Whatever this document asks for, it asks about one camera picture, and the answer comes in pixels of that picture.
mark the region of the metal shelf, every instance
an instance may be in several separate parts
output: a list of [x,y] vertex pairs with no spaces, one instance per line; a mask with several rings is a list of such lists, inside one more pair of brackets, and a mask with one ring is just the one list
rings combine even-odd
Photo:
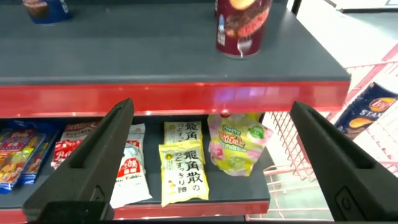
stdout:
[[[162,183],[158,145],[164,142],[163,123],[165,121],[202,122],[203,147],[206,158],[205,171],[210,188],[209,200],[193,199],[164,208],[160,206]],[[210,134],[207,116],[142,116],[134,117],[134,123],[145,123],[146,125],[144,138],[146,179],[153,198],[116,209],[115,219],[243,215],[268,211],[270,195],[263,174],[263,169],[267,167],[268,153],[262,153],[249,177],[233,177],[219,170],[210,160],[208,153]],[[53,172],[50,167],[51,158],[53,158],[53,154],[49,155],[45,161],[34,185],[23,185],[9,194],[0,195],[0,223],[25,222],[25,216],[21,210],[22,204]]]
[[132,97],[136,114],[288,110],[300,100],[338,110],[349,75],[283,4],[261,51],[215,49],[213,4],[70,4],[75,18],[31,23],[0,7],[0,117],[103,116]]

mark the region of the pink wire basket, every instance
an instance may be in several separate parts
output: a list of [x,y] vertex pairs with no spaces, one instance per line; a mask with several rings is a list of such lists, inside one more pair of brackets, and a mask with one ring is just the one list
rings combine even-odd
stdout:
[[[398,77],[398,60],[394,60],[392,57],[384,60],[379,63],[346,68],[346,71],[351,74],[351,85],[343,109],[333,112],[320,111],[320,113],[334,123],[351,101],[375,78]],[[284,154],[287,155],[287,163],[268,167],[264,170],[272,198],[270,209],[266,215],[246,215],[246,220],[332,221],[333,218],[323,198],[311,164],[306,158],[305,150],[289,112],[269,112],[266,113],[266,118],[269,119],[275,129],[275,138],[277,138],[275,141],[278,144],[278,146],[273,144],[267,146],[267,148],[279,147],[280,150],[284,150]],[[361,133],[354,142],[398,176],[398,103],[392,105],[381,118]],[[308,194],[315,191],[320,194],[323,202],[312,205],[310,203],[311,200],[308,200]],[[307,204],[307,206],[293,207],[291,206],[293,202],[290,199],[289,203],[283,205],[287,200],[286,198],[293,197],[293,195],[296,195],[294,200],[304,200],[304,204]]]

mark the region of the lay's stax can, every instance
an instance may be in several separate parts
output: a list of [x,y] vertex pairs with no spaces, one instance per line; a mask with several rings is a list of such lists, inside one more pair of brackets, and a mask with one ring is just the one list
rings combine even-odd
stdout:
[[379,119],[398,100],[398,78],[372,82],[344,110],[335,126],[354,139]]

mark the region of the candy bag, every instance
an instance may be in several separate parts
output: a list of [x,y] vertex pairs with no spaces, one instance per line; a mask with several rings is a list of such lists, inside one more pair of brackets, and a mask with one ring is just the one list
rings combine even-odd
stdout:
[[250,176],[273,131],[244,114],[209,115],[211,161],[233,176]]
[[0,193],[10,192],[46,136],[54,131],[45,123],[9,121],[0,132]]
[[144,153],[142,151],[144,135],[145,124],[130,127],[111,197],[110,204],[113,208],[152,198],[145,178]]
[[98,122],[68,124],[62,133],[61,140],[55,143],[54,158],[51,167],[58,168],[75,150],[87,135],[95,129]]
[[[186,140],[200,140],[203,142],[201,134],[201,121],[194,122],[165,122],[164,123],[164,144],[175,143]],[[205,157],[203,145],[201,147],[202,157]]]
[[162,161],[162,207],[192,198],[209,199],[204,170],[205,158],[201,146],[199,140],[159,145]]
[[28,165],[22,171],[21,177],[18,180],[20,184],[34,184],[41,167],[43,166],[43,161],[47,158],[49,152],[53,148],[54,142],[58,136],[59,131],[54,130],[54,132],[49,133],[42,145],[33,153],[32,159],[29,161]]

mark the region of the red shelf edge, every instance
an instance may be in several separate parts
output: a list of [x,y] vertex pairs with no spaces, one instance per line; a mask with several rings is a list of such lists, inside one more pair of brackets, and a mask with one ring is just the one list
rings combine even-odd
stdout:
[[[223,203],[177,203],[164,208],[160,205],[128,205],[115,209],[115,220],[202,217],[220,215],[265,214],[269,201],[223,202]],[[0,210],[0,224],[24,223],[21,209]]]
[[336,111],[346,82],[241,82],[0,86],[0,118],[104,116],[131,97],[136,115],[289,111],[294,100]]

